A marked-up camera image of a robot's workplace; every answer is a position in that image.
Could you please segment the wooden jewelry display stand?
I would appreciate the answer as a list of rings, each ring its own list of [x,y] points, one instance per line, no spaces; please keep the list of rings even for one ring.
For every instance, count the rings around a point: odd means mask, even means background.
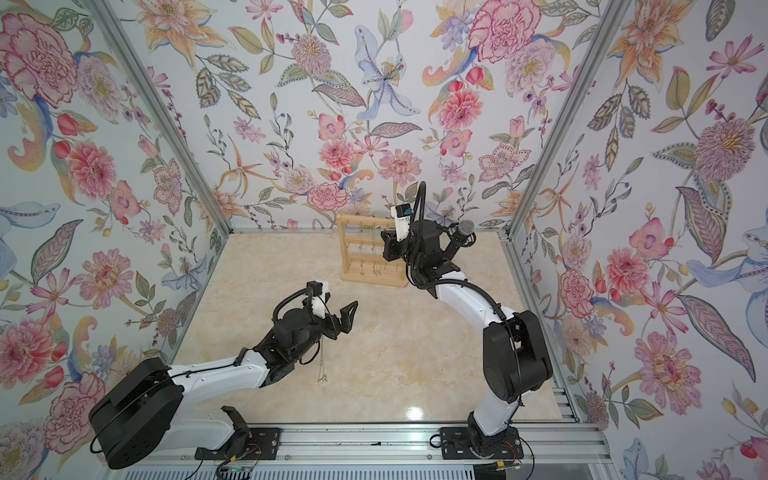
[[[337,227],[343,281],[395,288],[408,284],[405,263],[383,257],[385,244],[381,233],[393,229],[394,220],[339,214]]]

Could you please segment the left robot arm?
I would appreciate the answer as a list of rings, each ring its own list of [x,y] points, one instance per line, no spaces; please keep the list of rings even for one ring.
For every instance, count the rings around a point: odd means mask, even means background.
[[[243,415],[232,406],[196,412],[213,398],[273,385],[318,354],[322,339],[351,332],[356,301],[331,314],[321,298],[288,309],[280,303],[273,326],[262,341],[231,358],[200,365],[142,361],[89,412],[95,433],[92,453],[105,457],[112,470],[133,466],[160,450],[194,448],[198,460],[231,463],[265,453]]]

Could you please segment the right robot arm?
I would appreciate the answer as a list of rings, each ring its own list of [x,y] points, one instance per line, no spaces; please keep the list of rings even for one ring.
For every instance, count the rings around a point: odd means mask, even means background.
[[[406,278],[415,288],[451,307],[482,336],[482,374],[488,392],[468,415],[464,431],[441,430],[443,457],[522,459],[523,441],[512,426],[513,416],[523,406],[524,396],[553,375],[539,318],[529,310],[503,306],[454,263],[459,250],[476,241],[471,221],[443,226],[402,216],[381,237],[386,261],[403,261]]]

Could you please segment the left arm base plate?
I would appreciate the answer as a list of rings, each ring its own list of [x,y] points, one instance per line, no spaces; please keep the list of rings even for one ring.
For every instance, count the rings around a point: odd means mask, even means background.
[[[248,433],[236,431],[218,449],[197,448],[194,459],[219,462],[275,460],[281,434],[280,428],[251,428]]]

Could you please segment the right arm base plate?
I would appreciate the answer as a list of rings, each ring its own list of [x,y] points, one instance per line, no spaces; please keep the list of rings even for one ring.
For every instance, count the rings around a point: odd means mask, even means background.
[[[439,446],[444,460],[522,460],[523,442],[515,427],[507,425],[501,432],[486,436],[478,427],[442,427]]]

